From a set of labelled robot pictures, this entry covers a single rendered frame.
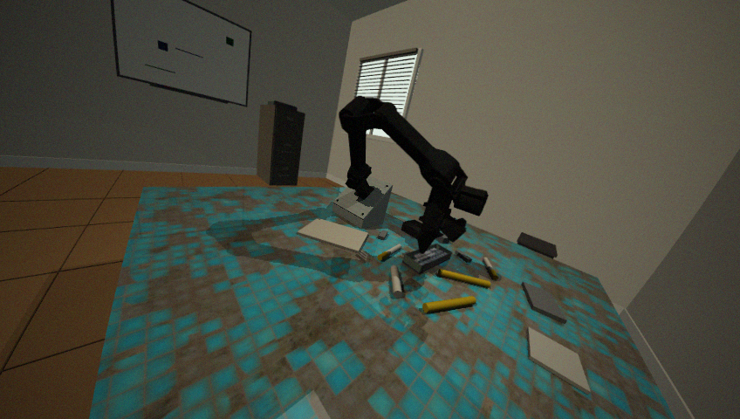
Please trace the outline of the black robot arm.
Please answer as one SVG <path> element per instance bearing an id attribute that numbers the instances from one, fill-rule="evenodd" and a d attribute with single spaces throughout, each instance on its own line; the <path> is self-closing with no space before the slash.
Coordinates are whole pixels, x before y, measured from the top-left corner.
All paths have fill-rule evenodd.
<path id="1" fill-rule="evenodd" d="M 366 164 L 366 132 L 375 128 L 382 129 L 418 163 L 421 175 L 433 187 L 430 201 L 449 206 L 453 200 L 454 208 L 476 216 L 482 214 L 488 198 L 487 190 L 464 185 L 468 177 L 459 167 L 458 160 L 446 151 L 431 146 L 399 114 L 392 102 L 356 96 L 339 112 L 339 121 L 342 129 L 348 133 L 350 149 L 351 166 L 347 172 L 346 186 L 355 189 L 356 196 L 365 200 L 374 191 L 367 182 L 372 167 Z M 454 243 L 466 231 L 466 221 L 464 218 L 456 220 L 450 213 L 451 210 L 447 215 L 444 212 L 439 216 L 434 230 L 440 229 Z"/>

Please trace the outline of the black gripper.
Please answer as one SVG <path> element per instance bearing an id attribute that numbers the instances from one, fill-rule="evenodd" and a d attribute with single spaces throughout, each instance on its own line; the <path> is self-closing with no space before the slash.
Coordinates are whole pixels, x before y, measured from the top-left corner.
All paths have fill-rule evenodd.
<path id="1" fill-rule="evenodd" d="M 424 254 L 427 251 L 436 238 L 443 236 L 443 234 L 440 233 L 440 230 L 434 230 L 435 222 L 440 215 L 444 212 L 446 212 L 447 215 L 449 210 L 451 210 L 449 209 L 449 206 L 434 203 L 429 199 L 427 203 L 423 204 L 423 206 L 425 206 L 426 209 L 424 215 L 419 218 L 422 223 L 416 220 L 410 220 L 404 222 L 401 227 L 402 231 L 418 240 L 421 254 Z"/>

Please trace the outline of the grey keyboard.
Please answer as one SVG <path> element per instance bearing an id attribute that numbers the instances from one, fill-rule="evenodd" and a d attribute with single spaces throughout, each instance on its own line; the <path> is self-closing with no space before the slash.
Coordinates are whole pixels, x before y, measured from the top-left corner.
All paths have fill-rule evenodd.
<path id="1" fill-rule="evenodd" d="M 439 244 L 432 244 L 424 254 L 421 254 L 420 250 L 404 254 L 402 263 L 419 274 L 450 259 L 452 252 Z"/>

